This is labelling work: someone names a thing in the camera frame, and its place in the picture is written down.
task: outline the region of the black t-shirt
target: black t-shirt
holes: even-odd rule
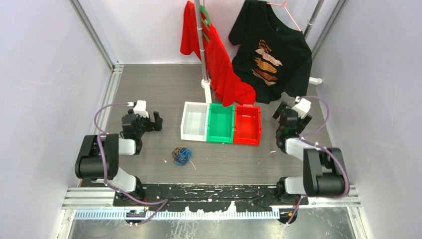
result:
[[[305,96],[312,52],[303,33],[284,25],[266,1],[246,0],[228,36],[240,44],[234,72],[256,91],[256,102],[278,100],[282,92]]]

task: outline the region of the white wall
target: white wall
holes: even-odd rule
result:
[[[233,57],[237,51],[228,41],[228,34],[244,0],[206,0],[205,6],[227,51]],[[283,3],[283,0],[270,2]],[[322,32],[337,0],[325,0],[308,37],[312,49]],[[192,63],[197,57],[180,53],[183,11],[186,0],[81,0],[101,33],[122,64]],[[288,9],[304,31],[317,0],[289,0]],[[295,28],[281,6],[273,6],[277,16]]]
[[[422,234],[421,15],[421,1],[348,1],[314,61],[376,239]]]
[[[0,235],[49,239],[109,69],[68,1],[0,1]]]

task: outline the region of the wooden floor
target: wooden floor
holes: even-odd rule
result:
[[[185,101],[204,102],[200,65],[125,65],[114,102],[147,101],[150,115],[158,111],[163,118],[161,132],[147,132],[142,137],[139,155],[121,156],[119,165],[144,183],[210,183],[210,184],[275,184],[280,177],[301,176],[302,162],[282,153],[276,147],[276,120],[272,119],[280,101],[261,108],[262,136],[259,146],[221,144],[180,140],[180,123]],[[308,95],[316,95],[310,85]],[[283,93],[289,104],[293,98]],[[316,130],[323,117],[318,101],[311,101],[312,121],[304,132]],[[121,117],[127,107],[113,107],[107,131],[121,131]],[[324,129],[307,137],[329,146]],[[187,146],[193,152],[192,162],[185,166],[173,163],[172,151]]]

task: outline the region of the blue string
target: blue string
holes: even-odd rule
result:
[[[174,158],[174,164],[183,166],[189,162],[192,156],[192,151],[186,147],[177,147],[172,153]]]

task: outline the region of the clothing rack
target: clothing rack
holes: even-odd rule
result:
[[[305,38],[308,36],[309,31],[311,30],[323,3],[324,3],[324,0],[318,0],[318,2],[316,3],[317,5],[316,5],[316,7],[315,7],[315,9],[312,13],[311,18],[308,21],[308,25],[306,26],[306,29],[305,29],[305,32],[304,32]],[[195,0],[194,4],[195,4],[195,15],[196,15],[196,20],[197,20],[198,41],[199,41],[199,50],[200,50],[201,66],[202,66],[201,86],[205,90],[205,102],[206,103],[212,103],[211,90],[210,90],[210,79],[208,78],[208,71],[207,71],[207,66],[206,66],[206,63],[205,63],[204,42],[202,41],[202,24],[201,24],[201,10],[200,10],[201,2],[200,2],[200,0]],[[319,85],[321,83],[322,83],[321,78],[314,78],[314,77],[309,78],[309,84]]]

